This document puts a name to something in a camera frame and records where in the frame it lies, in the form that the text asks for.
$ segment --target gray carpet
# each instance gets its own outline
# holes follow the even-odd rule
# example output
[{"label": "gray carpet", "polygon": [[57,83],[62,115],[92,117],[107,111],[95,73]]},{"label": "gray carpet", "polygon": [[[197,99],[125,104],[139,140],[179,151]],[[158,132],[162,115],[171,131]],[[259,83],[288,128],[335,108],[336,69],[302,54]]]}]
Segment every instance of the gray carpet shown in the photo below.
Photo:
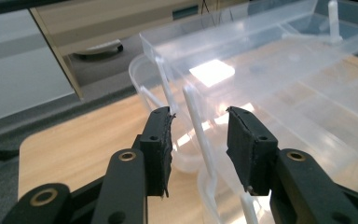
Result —
[{"label": "gray carpet", "polygon": [[[29,135],[135,94],[128,73],[131,60],[141,54],[138,35],[121,40],[124,51],[82,60],[71,56],[84,99],[75,95],[0,119],[0,150],[19,150]],[[0,223],[18,197],[18,158],[0,164]]]}]

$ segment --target wooden tabletop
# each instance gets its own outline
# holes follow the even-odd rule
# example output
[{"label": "wooden tabletop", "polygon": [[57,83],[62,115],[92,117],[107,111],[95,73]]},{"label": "wooden tabletop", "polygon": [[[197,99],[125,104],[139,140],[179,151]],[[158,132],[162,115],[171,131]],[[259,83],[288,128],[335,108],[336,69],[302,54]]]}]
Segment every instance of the wooden tabletop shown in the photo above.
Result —
[{"label": "wooden tabletop", "polygon": [[[73,191],[104,175],[110,157],[132,146],[147,118],[135,95],[28,137],[20,150],[19,198],[46,183]],[[195,174],[173,169],[170,198],[148,198],[150,223],[202,223],[196,183]]]}]

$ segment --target transparent plastic container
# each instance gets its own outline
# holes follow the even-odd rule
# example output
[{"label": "transparent plastic container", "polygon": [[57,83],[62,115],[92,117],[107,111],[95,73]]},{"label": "transparent plastic container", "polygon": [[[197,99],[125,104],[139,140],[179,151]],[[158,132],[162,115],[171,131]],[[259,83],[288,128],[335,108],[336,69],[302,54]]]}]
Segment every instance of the transparent plastic container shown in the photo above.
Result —
[{"label": "transparent plastic container", "polygon": [[[185,132],[195,132],[209,218],[226,222],[221,186],[241,199],[244,214],[250,208],[226,155],[231,105],[255,113],[279,148],[308,152],[335,181],[358,191],[358,4],[260,1],[216,23],[234,8],[141,33],[160,93]],[[266,214],[261,207],[257,214]]]}]

